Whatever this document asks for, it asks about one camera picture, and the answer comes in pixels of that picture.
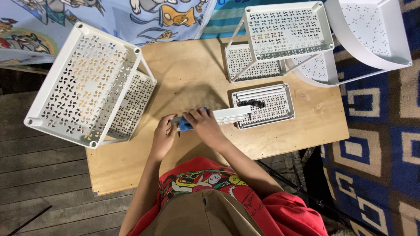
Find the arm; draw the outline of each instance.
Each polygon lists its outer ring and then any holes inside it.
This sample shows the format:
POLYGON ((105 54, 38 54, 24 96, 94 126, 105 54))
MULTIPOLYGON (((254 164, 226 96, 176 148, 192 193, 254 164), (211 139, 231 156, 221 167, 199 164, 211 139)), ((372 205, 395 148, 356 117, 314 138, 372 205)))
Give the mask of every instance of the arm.
POLYGON ((257 163, 243 154, 225 137, 213 112, 204 108, 183 113, 198 136, 209 147, 218 151, 233 167, 238 176, 263 199, 270 194, 283 191, 280 185, 257 163))
POLYGON ((127 210, 119 236, 125 236, 132 231, 140 218, 146 214, 156 203, 156 194, 159 185, 159 167, 163 158, 172 147, 175 138, 176 126, 167 129, 169 120, 176 115, 163 117, 155 130, 152 150, 146 161, 142 177, 137 186, 136 193, 127 210))

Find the blue sponge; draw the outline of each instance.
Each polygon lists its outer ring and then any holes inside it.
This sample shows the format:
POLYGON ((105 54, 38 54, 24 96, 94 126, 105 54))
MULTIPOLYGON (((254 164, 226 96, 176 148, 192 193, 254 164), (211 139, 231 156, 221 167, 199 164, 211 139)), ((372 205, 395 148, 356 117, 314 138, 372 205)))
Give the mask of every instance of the blue sponge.
POLYGON ((184 117, 181 117, 181 120, 179 120, 178 127, 179 127, 179 130, 182 132, 193 129, 192 125, 188 123, 188 121, 184 117))

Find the wooden table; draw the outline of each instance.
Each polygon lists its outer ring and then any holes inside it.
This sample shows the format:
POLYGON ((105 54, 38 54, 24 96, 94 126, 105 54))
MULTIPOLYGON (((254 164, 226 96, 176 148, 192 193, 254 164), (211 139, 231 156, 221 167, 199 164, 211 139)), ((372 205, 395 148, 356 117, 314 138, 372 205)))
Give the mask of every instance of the wooden table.
MULTIPOLYGON (((245 41, 237 37, 235 41, 245 41)), ((229 38, 154 43, 142 48, 158 85, 129 142, 86 149, 93 192, 108 194, 137 186, 148 157, 153 131, 162 116, 206 106, 233 107, 238 90, 288 83, 296 118, 249 128, 222 125, 224 134, 253 160, 347 139, 349 132, 340 90, 308 85, 292 73, 283 77, 230 84, 222 54, 229 38)), ((201 155, 222 164, 226 160, 193 132, 181 133, 162 162, 160 174, 201 155)))

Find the red t-shirt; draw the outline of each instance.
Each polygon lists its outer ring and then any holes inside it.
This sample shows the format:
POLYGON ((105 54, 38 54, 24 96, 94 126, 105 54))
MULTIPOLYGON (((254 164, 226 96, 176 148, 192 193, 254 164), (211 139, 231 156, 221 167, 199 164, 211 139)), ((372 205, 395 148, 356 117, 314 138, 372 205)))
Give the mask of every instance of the red t-shirt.
POLYGON ((233 169, 204 157, 182 163, 159 178, 156 204, 128 235, 143 232, 175 195, 202 189, 216 189, 235 197, 267 236, 328 235, 321 215, 307 208, 300 197, 282 191, 261 200, 233 169))

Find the hand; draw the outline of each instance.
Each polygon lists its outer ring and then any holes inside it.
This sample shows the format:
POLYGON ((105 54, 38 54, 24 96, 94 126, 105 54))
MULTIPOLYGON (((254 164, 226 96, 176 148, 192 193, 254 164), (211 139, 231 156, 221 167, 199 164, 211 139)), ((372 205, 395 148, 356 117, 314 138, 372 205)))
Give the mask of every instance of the hand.
POLYGON ((190 109, 188 113, 182 113, 182 116, 209 147, 218 151, 224 144, 229 143, 210 109, 207 111, 204 108, 190 109))
POLYGON ((153 136, 152 150, 149 155, 150 157, 156 158, 158 161, 162 161, 171 149, 178 125, 174 124, 169 128, 167 125, 169 124, 170 119, 176 116, 176 114, 172 114, 164 116, 160 119, 153 136))

